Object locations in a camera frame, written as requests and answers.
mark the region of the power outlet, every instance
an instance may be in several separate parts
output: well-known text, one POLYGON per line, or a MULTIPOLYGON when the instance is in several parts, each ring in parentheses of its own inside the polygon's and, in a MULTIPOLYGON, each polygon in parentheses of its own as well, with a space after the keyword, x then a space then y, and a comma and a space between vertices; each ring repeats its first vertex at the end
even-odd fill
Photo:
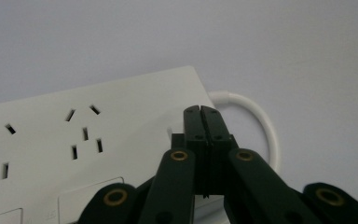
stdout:
POLYGON ((212 106, 192 67, 0 104, 0 223, 74 223, 99 188, 139 186, 191 105, 212 106))

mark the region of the white power strip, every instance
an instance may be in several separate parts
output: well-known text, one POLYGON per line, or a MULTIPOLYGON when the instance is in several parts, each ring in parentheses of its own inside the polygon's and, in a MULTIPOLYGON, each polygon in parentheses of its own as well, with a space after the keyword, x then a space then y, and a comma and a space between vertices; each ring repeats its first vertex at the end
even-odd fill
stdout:
POLYGON ((74 223, 98 189, 139 186, 191 105, 213 106, 192 67, 0 104, 0 224, 74 223))

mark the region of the power cord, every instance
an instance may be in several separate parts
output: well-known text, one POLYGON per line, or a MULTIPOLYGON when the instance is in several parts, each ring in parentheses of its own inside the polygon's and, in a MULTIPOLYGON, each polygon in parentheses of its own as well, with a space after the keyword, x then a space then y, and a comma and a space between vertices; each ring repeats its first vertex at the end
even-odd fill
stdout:
POLYGON ((268 141, 268 163, 275 173, 278 174, 281 170, 281 150, 279 148, 278 136, 275 132, 275 128, 266 112, 251 99, 237 93, 229 91, 210 91, 208 94, 214 105, 240 105, 257 117, 261 126, 263 126, 268 141))

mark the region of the white cable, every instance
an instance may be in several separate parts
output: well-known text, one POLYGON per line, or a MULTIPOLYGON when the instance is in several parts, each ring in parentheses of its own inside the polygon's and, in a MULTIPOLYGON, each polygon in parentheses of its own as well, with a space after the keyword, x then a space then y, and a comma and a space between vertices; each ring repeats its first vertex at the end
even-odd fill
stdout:
POLYGON ((281 152, 279 148, 278 137, 274 126, 272 125, 272 122, 266 112, 264 112, 264 110, 251 99, 237 93, 232 93, 229 91, 210 91, 208 94, 214 105, 224 105, 228 103, 240 105, 257 117, 263 126, 268 141, 268 163, 276 173, 279 173, 281 169, 281 152))

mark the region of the extension socket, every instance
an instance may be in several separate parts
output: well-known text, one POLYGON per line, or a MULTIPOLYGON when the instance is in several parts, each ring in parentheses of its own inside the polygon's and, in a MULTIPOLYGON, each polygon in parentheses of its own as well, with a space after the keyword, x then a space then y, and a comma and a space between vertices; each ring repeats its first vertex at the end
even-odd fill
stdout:
POLYGON ((192 67, 0 104, 0 224, 75 223, 98 189, 141 185, 192 105, 213 106, 192 67))

